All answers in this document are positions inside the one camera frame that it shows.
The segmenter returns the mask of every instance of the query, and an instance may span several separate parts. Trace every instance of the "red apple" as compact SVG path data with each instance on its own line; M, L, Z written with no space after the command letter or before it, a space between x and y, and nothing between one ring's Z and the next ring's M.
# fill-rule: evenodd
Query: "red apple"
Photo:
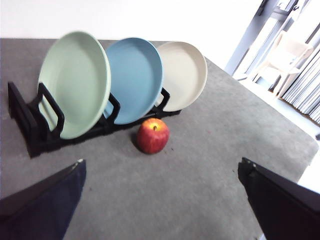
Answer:
M137 144L146 154L160 152L168 142L170 130L167 125L158 118L145 120L137 134Z

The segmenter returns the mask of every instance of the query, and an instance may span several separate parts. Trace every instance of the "white plate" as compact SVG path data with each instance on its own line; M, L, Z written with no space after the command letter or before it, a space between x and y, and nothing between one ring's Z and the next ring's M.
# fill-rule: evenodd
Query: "white plate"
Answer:
M62 139L73 139L92 128L107 105L111 71L100 43L85 32L71 32L48 51L41 67L42 82L64 113ZM58 117L43 97L39 110L52 131Z
M206 59L197 48L186 42L168 42L157 49L163 65L163 87L170 93L163 110L174 112L184 109L199 97L206 85Z

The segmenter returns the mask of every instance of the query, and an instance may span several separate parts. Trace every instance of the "black dish rack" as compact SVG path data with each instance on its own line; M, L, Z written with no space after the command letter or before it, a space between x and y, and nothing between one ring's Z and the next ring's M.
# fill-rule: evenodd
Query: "black dish rack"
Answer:
M64 128L65 115L46 86L40 82L36 97L30 103L26 103L16 85L13 82L8 83L9 114L11 118L15 118L24 136L30 157L38 156L44 152L51 152L66 145L77 144L97 136L109 135L115 131L128 129L141 124L148 118L161 119L163 117L180 114L181 110L171 112L164 111L170 94L164 88L162 88L161 94L163 95L163 100L159 106L153 106L145 116L137 121L118 125L115 124L115 119L118 116L121 106L117 99L110 93L109 101L113 105L113 111L108 118L105 118L102 114L98 122L83 135L73 139L62 139L60 138L60 133ZM38 105L43 97L47 99L58 117L57 126L52 131L50 131L46 119L39 111Z

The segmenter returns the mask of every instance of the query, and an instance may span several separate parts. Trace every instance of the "floor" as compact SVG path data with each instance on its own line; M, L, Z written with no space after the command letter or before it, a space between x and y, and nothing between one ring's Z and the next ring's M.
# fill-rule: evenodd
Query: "floor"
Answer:
M320 133L320 127L314 124L310 119L306 118L294 107L287 104L281 99L275 98L273 94L266 90L265 86L253 83L252 81L241 80L240 83L252 93L264 100L268 105L272 106L284 117L289 119L304 132L313 137ZM305 169L298 184L320 194L320 151L313 157L311 164ZM266 240L265 236L261 236L260 240Z

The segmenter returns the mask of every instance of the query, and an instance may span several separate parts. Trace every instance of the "mint green plate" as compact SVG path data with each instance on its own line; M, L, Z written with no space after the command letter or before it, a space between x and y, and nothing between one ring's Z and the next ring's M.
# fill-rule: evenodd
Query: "mint green plate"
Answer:
M111 88L108 58L100 43L85 32L71 32L56 41L41 67L42 82L64 113L62 139L73 139L102 116ZM43 98L39 110L52 131L58 117Z

